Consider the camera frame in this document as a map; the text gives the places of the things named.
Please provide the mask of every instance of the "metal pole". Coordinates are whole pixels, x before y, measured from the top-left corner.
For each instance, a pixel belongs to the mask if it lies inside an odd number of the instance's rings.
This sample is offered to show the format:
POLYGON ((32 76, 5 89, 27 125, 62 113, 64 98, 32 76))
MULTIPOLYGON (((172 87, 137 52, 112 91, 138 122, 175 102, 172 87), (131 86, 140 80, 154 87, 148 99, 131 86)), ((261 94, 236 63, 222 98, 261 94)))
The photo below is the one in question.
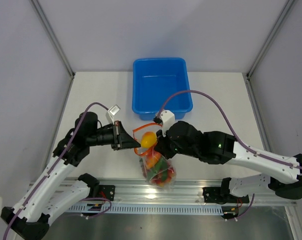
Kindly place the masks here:
POLYGON ((72 71, 70 63, 59 43, 55 33, 53 32, 53 29, 48 21, 47 16, 45 15, 45 12, 43 11, 43 9, 41 7, 39 1, 38 0, 29 0, 29 1, 35 10, 35 13, 39 17, 39 20, 40 20, 45 32, 47 33, 47 36, 49 37, 53 47, 55 48, 57 54, 61 58, 67 72, 69 73, 70 77, 73 78, 74 72, 72 71))
POLYGON ((265 40, 261 50, 259 51, 257 57, 255 58, 248 74, 247 77, 250 80, 253 73, 255 72, 255 70, 257 69, 257 66, 259 65, 259 63, 261 62, 261 60, 263 59, 263 57, 266 55, 267 51, 269 50, 271 44, 273 43, 274 39, 276 38, 276 36, 279 33, 280 28, 283 26, 285 20, 287 19, 287 17, 289 16, 291 10, 293 9, 294 4, 297 2, 298 0, 288 0, 280 14, 280 16, 278 17, 278 19, 276 20, 271 32, 269 33, 267 39, 265 40))
POLYGON ((64 113, 64 111, 66 109, 66 105, 67 105, 68 98, 69 98, 69 95, 70 95, 70 92, 71 92, 73 81, 74 81, 74 77, 71 78, 69 86, 68 86, 68 89, 67 89, 67 92, 65 93, 65 98, 63 100, 63 105, 61 107, 61 111, 59 113, 57 123, 56 123, 56 125, 54 127, 54 135, 53 135, 53 137, 51 139, 49 148, 47 150, 47 154, 46 154, 45 159, 43 161, 43 164, 41 166, 41 170, 44 170, 46 168, 46 165, 48 164, 48 162, 49 162, 49 160, 50 160, 50 158, 52 156, 52 151, 53 151, 53 148, 54 148, 56 137, 58 135, 58 130, 59 130, 59 127, 60 127, 60 124, 61 124, 61 121, 62 121, 63 113, 64 113))
POLYGON ((258 106, 256 97, 255 97, 254 91, 252 89, 251 82, 248 80, 247 76, 243 75, 243 78, 244 78, 247 94, 248 94, 250 102, 251 102, 251 106, 252 106, 253 114, 254 114, 254 117, 256 120, 257 128, 260 133, 263 148, 264 148, 264 150, 266 150, 268 152, 272 152, 272 147, 271 147, 270 141, 268 139, 267 131, 266 131, 265 125, 264 125, 262 117, 261 117, 261 113, 259 110, 259 106, 258 106))

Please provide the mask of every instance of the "white table surface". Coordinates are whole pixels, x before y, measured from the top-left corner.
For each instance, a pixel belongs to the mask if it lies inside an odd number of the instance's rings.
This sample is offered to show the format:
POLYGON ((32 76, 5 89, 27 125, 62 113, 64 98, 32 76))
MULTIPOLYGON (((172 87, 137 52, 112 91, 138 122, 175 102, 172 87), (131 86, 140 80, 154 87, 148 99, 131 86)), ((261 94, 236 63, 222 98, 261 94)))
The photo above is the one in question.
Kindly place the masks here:
MULTIPOLYGON (((190 89, 212 96, 225 111, 234 130, 242 140, 263 149, 257 123, 241 73, 189 72, 190 89)), ((67 100, 61 124, 55 141, 57 143, 74 127, 75 120, 92 102, 100 102, 108 108, 117 104, 121 111, 116 115, 124 129, 132 130, 147 121, 142 121, 132 111, 132 72, 77 72, 67 100)), ((193 110, 184 121, 202 132, 222 131, 231 133, 215 105, 198 94, 192 95, 193 110)), ((102 124, 107 124, 106 111, 93 106, 102 124)), ((198 159, 176 155, 173 165, 178 180, 216 180, 226 177, 247 177, 256 171, 232 165, 209 165, 198 159)), ((110 146, 91 147, 90 154, 82 160, 69 177, 89 173, 99 179, 143 179, 139 158, 133 149, 113 151, 110 146)))

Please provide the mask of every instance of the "red wire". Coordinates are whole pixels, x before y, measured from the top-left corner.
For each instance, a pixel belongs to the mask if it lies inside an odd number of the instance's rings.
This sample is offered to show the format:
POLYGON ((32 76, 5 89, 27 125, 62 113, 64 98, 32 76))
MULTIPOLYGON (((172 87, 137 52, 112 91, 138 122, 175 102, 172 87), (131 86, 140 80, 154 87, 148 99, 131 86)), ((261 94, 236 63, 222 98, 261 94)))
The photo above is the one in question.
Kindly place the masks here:
POLYGON ((242 202, 242 200, 241 200, 241 198, 238 198, 237 200, 236 200, 236 203, 238 203, 238 201, 240 202, 240 206, 238 206, 237 208, 239 209, 239 208, 241 208, 242 207, 242 205, 243 205, 243 202, 242 202))
POLYGON ((103 198, 107 198, 107 196, 105 195, 105 193, 103 191, 99 192, 100 195, 102 195, 103 198))

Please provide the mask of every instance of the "yellow fruit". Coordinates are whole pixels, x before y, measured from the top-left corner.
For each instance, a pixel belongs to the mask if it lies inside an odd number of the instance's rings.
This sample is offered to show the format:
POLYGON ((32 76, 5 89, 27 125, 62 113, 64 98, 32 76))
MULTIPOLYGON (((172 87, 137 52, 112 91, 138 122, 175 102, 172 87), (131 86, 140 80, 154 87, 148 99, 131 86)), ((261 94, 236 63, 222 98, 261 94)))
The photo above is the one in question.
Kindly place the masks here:
POLYGON ((141 139, 141 147, 142 148, 151 148, 154 144, 157 143, 157 135, 152 131, 147 131, 143 134, 141 139))

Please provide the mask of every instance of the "black bracket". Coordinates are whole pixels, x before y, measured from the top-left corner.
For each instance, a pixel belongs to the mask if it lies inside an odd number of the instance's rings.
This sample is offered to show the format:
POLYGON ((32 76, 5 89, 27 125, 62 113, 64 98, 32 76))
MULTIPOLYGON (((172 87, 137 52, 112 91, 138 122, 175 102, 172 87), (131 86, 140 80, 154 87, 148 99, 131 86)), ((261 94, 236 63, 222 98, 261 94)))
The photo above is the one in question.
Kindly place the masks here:
POLYGON ((241 199, 242 203, 249 203, 249 196, 233 196, 230 193, 221 193, 221 187, 219 186, 206 186, 203 188, 203 197, 205 203, 212 204, 236 204, 238 199, 241 199))
POLYGON ((106 198, 110 201, 115 199, 116 186, 114 185, 100 185, 98 191, 99 198, 106 198))
POLYGON ((234 211, 230 208, 230 206, 222 206, 221 207, 223 215, 221 215, 221 217, 223 219, 234 219, 237 216, 239 216, 239 210, 238 211, 234 211))
POLYGON ((302 175, 297 176, 297 180, 291 184, 284 184, 271 177, 268 187, 281 198, 299 200, 302 198, 302 175))
MULTIPOLYGON (((1 212, 1 218, 9 224, 11 219, 14 217, 14 209, 11 207, 4 207, 1 212)), ((49 230, 48 218, 49 215, 42 213, 41 217, 36 222, 27 222, 25 218, 17 217, 11 229, 20 235, 25 240, 40 240, 42 239, 49 230)))

